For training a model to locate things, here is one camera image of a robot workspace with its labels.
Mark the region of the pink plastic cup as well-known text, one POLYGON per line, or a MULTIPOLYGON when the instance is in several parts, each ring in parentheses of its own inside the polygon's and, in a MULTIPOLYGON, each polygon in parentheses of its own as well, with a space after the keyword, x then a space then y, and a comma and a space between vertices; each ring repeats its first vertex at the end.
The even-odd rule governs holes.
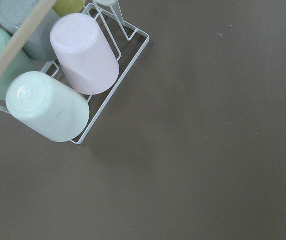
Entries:
POLYGON ((119 65, 100 26, 91 16, 72 13, 52 27, 50 42, 70 86, 84 95, 108 90, 119 65))

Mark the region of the white plastic cup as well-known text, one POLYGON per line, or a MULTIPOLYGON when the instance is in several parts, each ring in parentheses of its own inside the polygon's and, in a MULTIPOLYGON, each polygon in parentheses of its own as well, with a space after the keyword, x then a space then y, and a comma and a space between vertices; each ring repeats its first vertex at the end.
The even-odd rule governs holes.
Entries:
POLYGON ((14 118, 54 142, 77 137, 90 115, 81 94, 40 71, 15 78, 7 90, 6 107, 14 118))

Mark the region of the yellow plastic cup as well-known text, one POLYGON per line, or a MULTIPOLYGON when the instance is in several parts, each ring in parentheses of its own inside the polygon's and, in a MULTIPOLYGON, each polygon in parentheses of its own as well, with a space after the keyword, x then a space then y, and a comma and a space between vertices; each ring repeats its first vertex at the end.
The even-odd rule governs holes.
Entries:
POLYGON ((53 10, 60 16, 79 13, 85 5, 85 0, 57 0, 53 5, 53 10))

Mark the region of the mint green plastic cup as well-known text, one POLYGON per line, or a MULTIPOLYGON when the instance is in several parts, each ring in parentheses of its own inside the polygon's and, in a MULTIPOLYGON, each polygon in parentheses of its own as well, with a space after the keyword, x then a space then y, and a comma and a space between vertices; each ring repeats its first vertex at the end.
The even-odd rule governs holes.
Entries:
MULTIPOLYGON (((0 53, 3 51, 10 39, 11 36, 5 30, 0 28, 0 53)), ((38 69, 33 61, 23 50, 21 50, 0 77, 0 100, 5 100, 8 87, 16 77, 23 73, 37 70, 38 69)))

